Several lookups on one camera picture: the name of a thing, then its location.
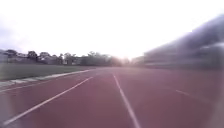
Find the white lane line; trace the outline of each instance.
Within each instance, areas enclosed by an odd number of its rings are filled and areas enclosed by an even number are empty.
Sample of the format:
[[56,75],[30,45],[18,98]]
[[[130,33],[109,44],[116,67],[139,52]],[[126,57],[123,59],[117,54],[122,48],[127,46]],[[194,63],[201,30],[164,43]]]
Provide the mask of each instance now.
[[114,77],[116,85],[117,85],[117,87],[118,87],[118,89],[120,91],[120,94],[121,94],[121,97],[122,97],[122,99],[124,101],[124,104],[125,104],[125,106],[126,106],[126,108],[128,110],[128,113],[129,113],[129,115],[130,115],[130,117],[131,117],[131,119],[133,121],[133,124],[134,124],[135,128],[141,128],[141,126],[139,124],[139,121],[138,121],[138,119],[137,119],[137,117],[136,117],[136,115],[135,115],[135,113],[134,113],[134,111],[133,111],[133,109],[131,107],[131,104],[129,103],[127,97],[125,96],[125,94],[124,94],[124,92],[123,92],[123,90],[122,90],[122,88],[121,88],[121,86],[120,86],[116,76],[113,75],[113,77]]
[[44,84],[44,83],[48,83],[48,82],[50,82],[50,80],[44,81],[44,82],[40,82],[40,83],[36,83],[36,84],[30,84],[30,85],[15,87],[15,88],[4,89],[4,90],[0,90],[0,93],[8,92],[8,91],[16,90],[16,89],[21,89],[21,88],[27,88],[27,87],[30,87],[30,86],[36,86],[36,85],[40,85],[40,84]]
[[34,107],[32,107],[32,108],[30,108],[30,109],[28,109],[28,110],[26,110],[26,111],[20,113],[20,114],[18,114],[18,115],[16,115],[16,116],[12,117],[11,119],[4,121],[3,124],[2,124],[2,126],[5,127],[5,126],[11,124],[12,122],[14,122],[14,121],[16,121],[16,120],[22,118],[23,116],[29,114],[30,112],[32,112],[32,111],[34,111],[34,110],[40,108],[41,106],[43,106],[43,105],[45,105],[45,104],[51,102],[52,100],[54,100],[54,99],[56,99],[56,98],[62,96],[63,94],[65,94],[65,93],[67,93],[67,92],[70,92],[71,90],[75,89],[75,88],[78,87],[79,85],[85,83],[86,81],[88,81],[88,80],[90,80],[90,79],[92,79],[92,78],[93,78],[93,77],[89,77],[89,78],[85,79],[84,81],[82,81],[82,82],[80,82],[80,83],[74,85],[73,87],[71,87],[71,88],[69,88],[69,89],[67,89],[67,90],[65,90],[65,91],[63,91],[63,92],[57,94],[56,96],[51,97],[50,99],[47,99],[47,100],[41,102],[40,104],[38,104],[38,105],[36,105],[36,106],[34,106]]
[[70,73],[53,74],[53,75],[49,75],[49,76],[39,76],[39,77],[31,77],[31,78],[25,78],[25,79],[9,80],[9,81],[5,81],[5,82],[0,82],[0,88],[5,87],[5,86],[13,86],[13,85],[16,85],[16,83],[20,84],[20,83],[27,83],[30,81],[49,80],[51,78],[58,78],[60,76],[65,76],[65,75],[72,76],[74,74],[89,72],[92,70],[96,70],[96,69],[76,71],[76,72],[70,72]]
[[78,72],[71,73],[71,74],[69,74],[68,76],[65,76],[65,77],[59,77],[57,79],[51,79],[51,80],[47,80],[47,81],[44,81],[44,82],[40,82],[40,83],[36,83],[36,84],[30,84],[30,85],[25,85],[25,86],[20,86],[20,87],[15,87],[15,88],[3,89],[3,90],[0,90],[0,93],[8,92],[8,91],[16,90],[16,89],[27,88],[27,87],[31,87],[31,86],[36,86],[36,85],[48,83],[48,82],[53,81],[53,80],[59,80],[59,79],[63,79],[63,78],[74,77],[73,76],[74,74],[79,74],[79,73],[84,73],[84,72],[89,72],[89,71],[91,71],[91,70],[78,71]]
[[172,92],[178,93],[179,95],[183,95],[183,96],[191,98],[193,100],[197,100],[199,102],[203,102],[203,103],[206,103],[206,104],[209,104],[209,105],[213,106],[213,103],[210,100],[208,100],[206,98],[195,96],[193,94],[190,94],[190,93],[187,93],[187,92],[184,92],[184,91],[175,90],[175,89],[167,87],[167,86],[158,86],[158,89],[164,89],[164,90],[172,91]]

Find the distant building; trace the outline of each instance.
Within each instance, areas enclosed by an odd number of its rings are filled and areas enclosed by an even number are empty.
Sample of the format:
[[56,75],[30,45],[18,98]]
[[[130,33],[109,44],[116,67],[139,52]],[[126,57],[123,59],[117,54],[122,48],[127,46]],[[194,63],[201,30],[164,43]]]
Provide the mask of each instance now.
[[145,63],[221,67],[224,15],[208,21],[185,36],[146,52]]
[[55,56],[50,56],[48,52],[41,52],[38,60],[45,64],[53,64]]
[[5,54],[4,50],[0,49],[0,62],[7,62],[8,55]]
[[140,56],[140,57],[136,57],[132,59],[132,64],[142,64],[144,62],[144,57]]
[[27,58],[27,54],[23,54],[23,53],[16,53],[17,57],[21,57],[21,58]]
[[72,63],[72,65],[80,65],[81,61],[82,61],[82,57],[75,57],[75,60]]

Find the sky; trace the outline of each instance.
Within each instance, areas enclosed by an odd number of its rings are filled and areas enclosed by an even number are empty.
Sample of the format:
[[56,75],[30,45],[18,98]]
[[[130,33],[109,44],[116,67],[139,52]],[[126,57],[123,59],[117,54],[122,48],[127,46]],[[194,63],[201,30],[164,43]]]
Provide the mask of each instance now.
[[222,0],[0,0],[0,49],[133,58],[223,11]]

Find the red running track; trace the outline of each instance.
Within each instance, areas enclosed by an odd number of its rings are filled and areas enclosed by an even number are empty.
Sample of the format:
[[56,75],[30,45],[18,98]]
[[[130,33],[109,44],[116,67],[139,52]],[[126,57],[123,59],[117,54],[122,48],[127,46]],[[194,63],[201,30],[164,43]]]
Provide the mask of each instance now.
[[0,88],[0,123],[7,128],[223,128],[221,85],[221,71],[98,69]]

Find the green grass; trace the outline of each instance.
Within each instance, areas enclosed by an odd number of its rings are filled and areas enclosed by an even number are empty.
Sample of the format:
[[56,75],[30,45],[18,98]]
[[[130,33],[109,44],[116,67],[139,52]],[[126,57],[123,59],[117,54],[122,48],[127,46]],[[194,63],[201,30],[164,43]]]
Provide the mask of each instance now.
[[67,73],[93,68],[95,67],[1,63],[0,80],[47,76],[51,74]]

